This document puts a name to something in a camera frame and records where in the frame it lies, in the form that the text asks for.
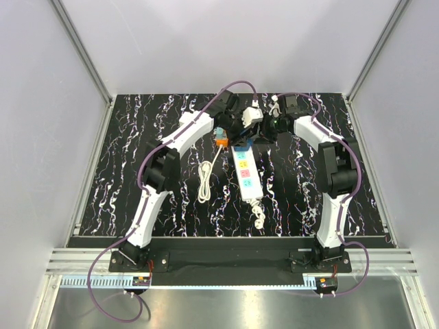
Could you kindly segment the blue cube adapter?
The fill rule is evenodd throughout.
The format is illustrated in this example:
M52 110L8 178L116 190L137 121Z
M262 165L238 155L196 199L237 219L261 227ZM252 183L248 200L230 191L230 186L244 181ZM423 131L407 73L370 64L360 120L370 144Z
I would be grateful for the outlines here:
M246 147L252 140L253 136L254 136L253 129L248 129L242 132L239 136L239 141L237 142L237 146Z

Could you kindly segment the orange power strip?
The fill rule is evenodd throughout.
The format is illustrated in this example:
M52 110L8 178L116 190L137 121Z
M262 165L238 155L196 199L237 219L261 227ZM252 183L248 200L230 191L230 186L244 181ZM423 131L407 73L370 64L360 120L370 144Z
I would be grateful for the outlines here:
M215 144L216 144L218 147L223 147L223 148L227 148L227 147L228 147L229 142L228 142L228 137L227 137L226 130L224 130L224 137L223 137L223 138L218 138L218 137L216 137L216 135L215 135Z

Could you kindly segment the teal USB charger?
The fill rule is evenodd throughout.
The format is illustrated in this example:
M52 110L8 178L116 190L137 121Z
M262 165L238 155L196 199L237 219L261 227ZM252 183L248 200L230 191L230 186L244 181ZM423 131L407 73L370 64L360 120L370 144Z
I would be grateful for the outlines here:
M223 138L224 137L224 130L222 128L220 128L220 127L217 127L215 129L215 135L218 138Z

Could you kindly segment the white power strip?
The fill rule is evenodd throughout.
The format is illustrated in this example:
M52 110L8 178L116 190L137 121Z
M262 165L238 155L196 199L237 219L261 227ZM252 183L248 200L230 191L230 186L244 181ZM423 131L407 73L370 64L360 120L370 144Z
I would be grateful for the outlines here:
M259 200L263 197L263 189L257 170L252 144L245 147L232 147L233 161L241 198L245 202Z

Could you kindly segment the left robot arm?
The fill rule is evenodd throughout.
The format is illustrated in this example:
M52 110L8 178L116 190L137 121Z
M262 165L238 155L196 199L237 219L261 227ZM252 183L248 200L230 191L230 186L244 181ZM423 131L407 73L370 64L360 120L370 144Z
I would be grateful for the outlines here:
M163 201L180 181L181 158L204 135L216 128L225 131L228 145L241 147L249 143L263 113L259 98L252 96L251 105L235 108L239 96L229 90L216 94L199 110L186 112L180 127L170 135L147 144L146 155L137 174L141 198L132 225L118 244L124 263L133 271L147 266L152 230Z

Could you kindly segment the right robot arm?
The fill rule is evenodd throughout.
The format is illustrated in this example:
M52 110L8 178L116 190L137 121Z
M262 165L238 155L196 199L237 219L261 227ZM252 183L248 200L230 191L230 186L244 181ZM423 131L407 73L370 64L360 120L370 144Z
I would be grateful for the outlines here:
M309 258L318 271L343 262L344 224L349 204L361 186L359 148L355 138L344 138L323 126L317 112L298 104L300 93L272 95L270 111L257 130L257 141L273 143L290 132L317 152L316 187L322 193L322 216Z

